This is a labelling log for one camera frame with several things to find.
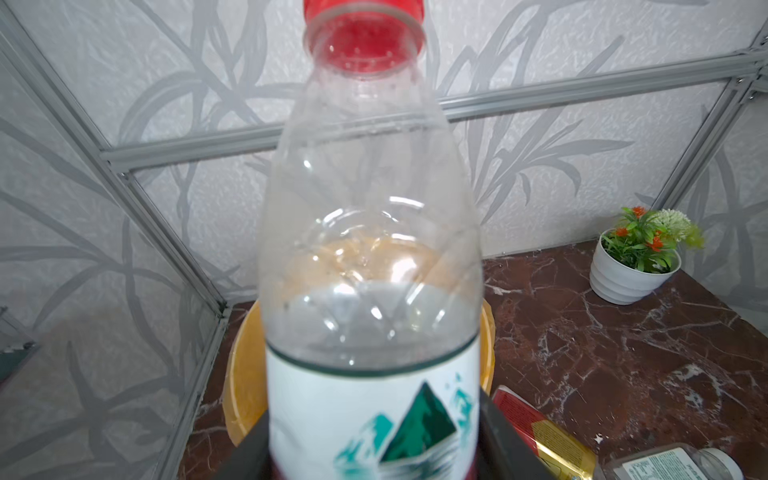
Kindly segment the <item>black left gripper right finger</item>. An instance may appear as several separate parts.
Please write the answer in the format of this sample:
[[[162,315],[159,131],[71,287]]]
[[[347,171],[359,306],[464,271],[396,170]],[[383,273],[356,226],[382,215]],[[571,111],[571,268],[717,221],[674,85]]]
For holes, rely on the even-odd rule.
[[[554,476],[533,453],[490,397],[480,391],[478,478],[551,480]]]

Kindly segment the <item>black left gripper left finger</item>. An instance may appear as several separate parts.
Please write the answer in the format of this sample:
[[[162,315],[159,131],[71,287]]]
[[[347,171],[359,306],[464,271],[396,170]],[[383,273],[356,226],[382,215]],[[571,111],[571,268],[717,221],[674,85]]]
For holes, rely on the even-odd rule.
[[[220,465],[214,480],[262,480],[270,478],[269,411],[266,411]]]

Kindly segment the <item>red label bottle red cap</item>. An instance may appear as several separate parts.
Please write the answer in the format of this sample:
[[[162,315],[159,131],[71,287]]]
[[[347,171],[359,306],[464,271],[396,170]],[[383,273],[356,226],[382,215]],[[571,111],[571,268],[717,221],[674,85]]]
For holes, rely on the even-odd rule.
[[[307,1],[313,62],[258,246],[269,449],[286,479],[465,479],[479,428],[480,228],[418,66],[420,1]]]

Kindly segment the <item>white bin yellow bag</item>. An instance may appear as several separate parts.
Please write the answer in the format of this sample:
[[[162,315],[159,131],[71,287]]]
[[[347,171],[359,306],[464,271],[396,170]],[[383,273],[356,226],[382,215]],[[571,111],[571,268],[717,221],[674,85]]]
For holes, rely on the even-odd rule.
[[[496,326],[487,301],[483,301],[480,325],[480,384],[486,394],[491,394]],[[235,446],[245,439],[268,408],[265,350],[261,308],[256,301],[235,337],[222,393],[226,430]]]

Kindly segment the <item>red yellow drink can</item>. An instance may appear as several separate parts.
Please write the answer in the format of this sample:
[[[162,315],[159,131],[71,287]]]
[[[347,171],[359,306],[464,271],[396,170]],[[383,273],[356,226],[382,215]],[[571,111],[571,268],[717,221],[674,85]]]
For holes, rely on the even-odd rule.
[[[520,395],[499,386],[493,403],[556,479],[604,479],[594,452]]]

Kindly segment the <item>white pot with plant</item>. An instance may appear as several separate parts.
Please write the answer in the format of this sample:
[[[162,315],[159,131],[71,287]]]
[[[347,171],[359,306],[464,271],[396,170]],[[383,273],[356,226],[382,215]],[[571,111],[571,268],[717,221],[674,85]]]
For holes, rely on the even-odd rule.
[[[624,207],[615,226],[597,240],[590,286],[611,304],[633,304],[682,267],[681,246],[701,249],[704,245],[699,226],[679,210]]]

